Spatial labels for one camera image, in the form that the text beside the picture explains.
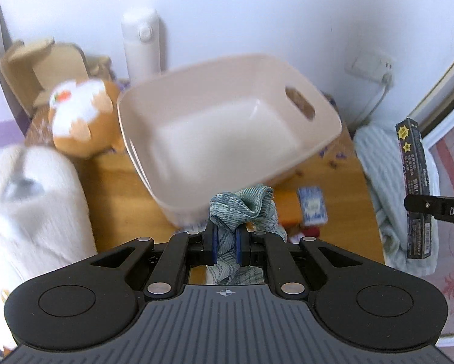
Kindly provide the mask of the green plaid scrunchie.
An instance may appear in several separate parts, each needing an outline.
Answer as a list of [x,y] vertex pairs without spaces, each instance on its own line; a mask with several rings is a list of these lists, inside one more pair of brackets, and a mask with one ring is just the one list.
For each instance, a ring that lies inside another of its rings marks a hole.
[[285,229],[278,222],[273,189],[265,185],[215,195],[210,202],[209,220],[219,231],[218,261],[206,267],[208,285],[249,285],[264,282],[263,270],[241,266],[235,255],[234,232],[242,224],[255,230],[279,235],[287,240]]

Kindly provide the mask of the black long star box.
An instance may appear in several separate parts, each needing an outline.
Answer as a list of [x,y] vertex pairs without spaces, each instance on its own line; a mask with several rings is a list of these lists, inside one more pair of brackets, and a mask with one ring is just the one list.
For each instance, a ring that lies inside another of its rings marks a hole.
[[[397,140],[401,152],[405,194],[430,195],[429,172],[425,148],[418,123],[406,118],[396,125]],[[432,252],[431,216],[407,212],[407,257],[422,260]]]

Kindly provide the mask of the orange plush block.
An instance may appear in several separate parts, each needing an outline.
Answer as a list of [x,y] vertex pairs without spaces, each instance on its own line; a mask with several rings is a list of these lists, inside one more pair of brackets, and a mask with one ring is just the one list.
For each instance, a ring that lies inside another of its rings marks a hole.
[[274,191],[273,200],[276,204],[279,224],[283,227],[301,224],[303,215],[296,191]]

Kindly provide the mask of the red white plush toy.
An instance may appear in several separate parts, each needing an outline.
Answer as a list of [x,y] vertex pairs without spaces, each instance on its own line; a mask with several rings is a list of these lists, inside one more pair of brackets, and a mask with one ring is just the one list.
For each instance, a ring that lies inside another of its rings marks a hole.
[[298,244],[302,238],[318,238],[320,228],[317,226],[294,226],[288,231],[288,239],[291,243]]

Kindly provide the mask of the blue white tissue pack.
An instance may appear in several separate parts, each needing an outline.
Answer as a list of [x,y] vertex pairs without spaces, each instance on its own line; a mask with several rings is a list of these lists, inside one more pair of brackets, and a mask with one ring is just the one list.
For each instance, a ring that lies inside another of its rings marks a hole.
[[328,221],[327,208],[320,187],[299,187],[297,195],[304,226],[322,225]]

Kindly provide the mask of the light striped cloth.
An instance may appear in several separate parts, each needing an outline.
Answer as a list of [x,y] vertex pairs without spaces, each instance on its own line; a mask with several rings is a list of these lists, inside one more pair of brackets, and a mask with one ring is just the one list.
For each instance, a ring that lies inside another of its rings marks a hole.
[[368,184],[386,265],[418,277],[433,274],[439,255],[436,221],[431,222],[430,256],[422,260],[406,257],[405,180],[396,130],[376,124],[362,126],[355,132],[353,141]]

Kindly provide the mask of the beige plastic storage bin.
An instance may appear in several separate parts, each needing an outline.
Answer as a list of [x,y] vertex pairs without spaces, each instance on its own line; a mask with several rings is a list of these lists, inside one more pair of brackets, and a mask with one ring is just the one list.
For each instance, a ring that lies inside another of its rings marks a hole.
[[177,228],[206,219],[220,192],[286,179],[342,130],[308,78],[265,54],[166,72],[126,90],[117,110],[131,162]]

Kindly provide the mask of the white fluffy plush bag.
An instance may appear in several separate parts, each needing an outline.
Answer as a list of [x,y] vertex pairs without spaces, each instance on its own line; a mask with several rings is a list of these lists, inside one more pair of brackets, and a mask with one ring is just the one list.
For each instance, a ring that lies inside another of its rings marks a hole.
[[97,252],[72,162],[42,146],[0,153],[0,347],[14,349],[4,304],[23,282]]

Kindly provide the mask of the orange white plush toy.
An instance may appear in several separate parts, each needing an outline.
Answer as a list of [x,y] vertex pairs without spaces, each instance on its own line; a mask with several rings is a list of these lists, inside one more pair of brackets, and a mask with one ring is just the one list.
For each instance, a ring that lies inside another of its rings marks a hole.
[[89,159],[107,150],[125,150],[117,100],[121,93],[111,81],[90,78],[64,81],[49,98],[49,124],[58,151]]

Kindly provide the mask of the white thermos bottle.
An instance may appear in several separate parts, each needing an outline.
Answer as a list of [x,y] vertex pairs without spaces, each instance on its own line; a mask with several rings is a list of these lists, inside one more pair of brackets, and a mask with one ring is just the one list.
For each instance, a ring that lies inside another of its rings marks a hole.
[[123,14],[123,47],[132,86],[161,71],[160,17],[152,8],[138,8]]

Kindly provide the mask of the wooden phone stand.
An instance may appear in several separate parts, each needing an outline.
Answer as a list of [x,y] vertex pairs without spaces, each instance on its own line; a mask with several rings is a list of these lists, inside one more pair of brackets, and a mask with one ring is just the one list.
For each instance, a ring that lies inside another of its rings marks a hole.
[[78,45],[53,38],[29,44],[18,40],[0,59],[0,71],[28,117],[48,104],[51,91],[64,81],[111,81],[111,66],[107,56],[87,58]]

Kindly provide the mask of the white wall socket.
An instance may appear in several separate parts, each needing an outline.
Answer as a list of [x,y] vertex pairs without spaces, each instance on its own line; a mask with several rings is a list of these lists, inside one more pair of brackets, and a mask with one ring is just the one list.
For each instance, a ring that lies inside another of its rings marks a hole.
[[347,48],[345,53],[345,73],[360,79],[382,83],[383,78],[394,68],[395,60],[377,50]]

